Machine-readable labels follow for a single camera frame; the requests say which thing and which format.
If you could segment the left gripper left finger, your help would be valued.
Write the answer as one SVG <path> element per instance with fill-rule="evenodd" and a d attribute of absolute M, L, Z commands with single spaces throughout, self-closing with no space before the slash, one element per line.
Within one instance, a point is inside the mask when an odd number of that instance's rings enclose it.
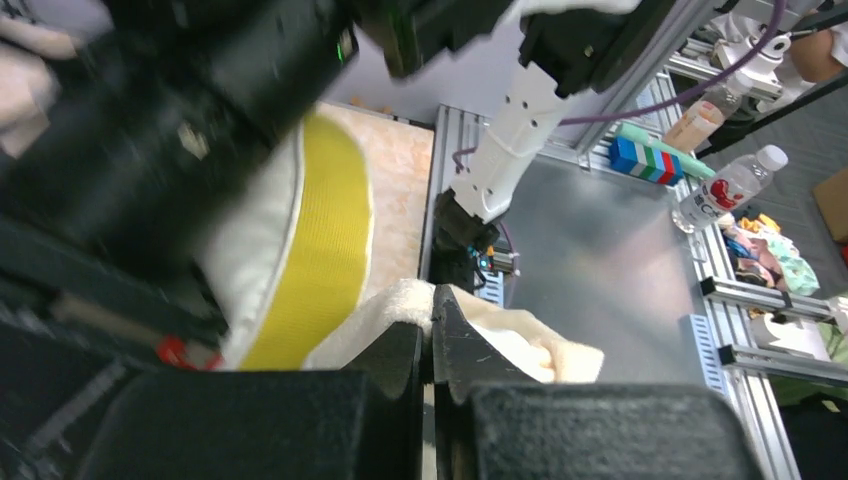
<path fill-rule="evenodd" d="M 364 375 L 356 479 L 421 476 L 423 331 L 395 323 L 345 366 Z"/>

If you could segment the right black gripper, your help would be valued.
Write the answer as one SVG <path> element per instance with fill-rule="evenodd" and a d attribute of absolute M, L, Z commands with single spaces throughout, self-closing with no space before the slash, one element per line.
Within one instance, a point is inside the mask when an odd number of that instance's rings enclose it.
<path fill-rule="evenodd" d="M 132 272 L 190 244 L 345 65 L 348 1 L 109 1 L 59 64 L 49 124 L 1 170 L 1 214 Z"/>

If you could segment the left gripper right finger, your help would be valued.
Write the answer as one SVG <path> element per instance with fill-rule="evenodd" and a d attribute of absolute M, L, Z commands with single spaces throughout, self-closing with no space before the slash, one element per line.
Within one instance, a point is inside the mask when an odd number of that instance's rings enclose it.
<path fill-rule="evenodd" d="M 460 323 L 448 287 L 436 287 L 432 342 L 437 477 L 531 479 L 540 384 Z"/>

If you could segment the white ruffled pillowcase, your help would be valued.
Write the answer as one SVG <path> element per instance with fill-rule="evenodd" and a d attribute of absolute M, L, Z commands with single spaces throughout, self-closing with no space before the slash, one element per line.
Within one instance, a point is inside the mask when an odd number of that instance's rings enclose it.
<path fill-rule="evenodd" d="M 503 308 L 455 285 L 448 292 L 458 306 L 460 323 L 534 380 L 586 384 L 598 379 L 605 360 L 602 350 L 563 337 L 527 310 Z M 430 340 L 435 303 L 434 284 L 402 279 L 357 306 L 307 354 L 300 368 L 338 370 L 394 324 L 417 326 Z"/>

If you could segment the white pillow yellow edge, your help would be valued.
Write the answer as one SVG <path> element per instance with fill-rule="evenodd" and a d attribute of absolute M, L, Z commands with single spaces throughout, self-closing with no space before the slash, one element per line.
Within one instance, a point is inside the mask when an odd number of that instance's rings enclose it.
<path fill-rule="evenodd" d="M 355 309 L 373 236 L 369 165 L 309 115 L 212 226 L 197 262 L 229 330 L 222 370 L 296 370 Z"/>

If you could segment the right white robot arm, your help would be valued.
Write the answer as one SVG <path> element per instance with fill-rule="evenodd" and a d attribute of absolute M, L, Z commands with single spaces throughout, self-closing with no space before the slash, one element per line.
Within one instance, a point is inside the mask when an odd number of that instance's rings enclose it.
<path fill-rule="evenodd" d="M 1 173 L 1 211 L 151 270 L 243 189 L 365 33 L 406 79 L 509 17 L 513 90 L 449 189 L 461 245 L 494 238 L 517 181 L 566 120 L 647 49 L 669 1 L 109 1 L 112 30 L 71 61 L 47 131 Z"/>

